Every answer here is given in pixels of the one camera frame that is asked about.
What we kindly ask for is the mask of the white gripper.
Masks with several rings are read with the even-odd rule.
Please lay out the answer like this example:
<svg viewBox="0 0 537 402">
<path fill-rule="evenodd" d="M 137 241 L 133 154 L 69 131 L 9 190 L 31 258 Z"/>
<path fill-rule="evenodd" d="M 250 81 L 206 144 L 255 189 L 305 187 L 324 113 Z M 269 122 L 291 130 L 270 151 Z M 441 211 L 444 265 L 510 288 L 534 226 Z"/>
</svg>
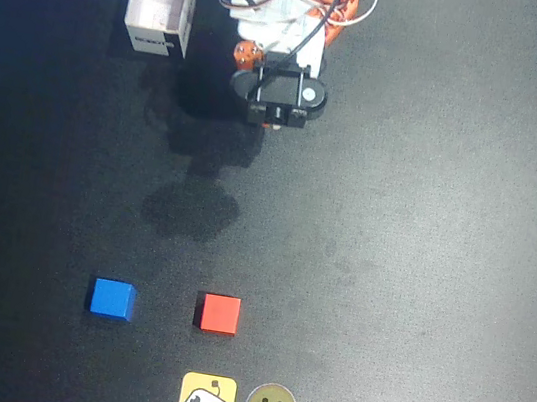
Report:
<svg viewBox="0 0 537 402">
<path fill-rule="evenodd" d="M 252 71 L 264 62 L 265 54 L 289 54 L 304 38 L 319 25 L 320 18 L 302 15 L 291 21 L 258 23 L 240 20 L 238 34 L 241 40 L 233 49 L 237 69 Z M 302 68 L 311 68 L 311 77 L 317 78 L 322 70 L 322 56 L 325 50 L 325 30 L 322 27 L 295 56 Z"/>
</svg>

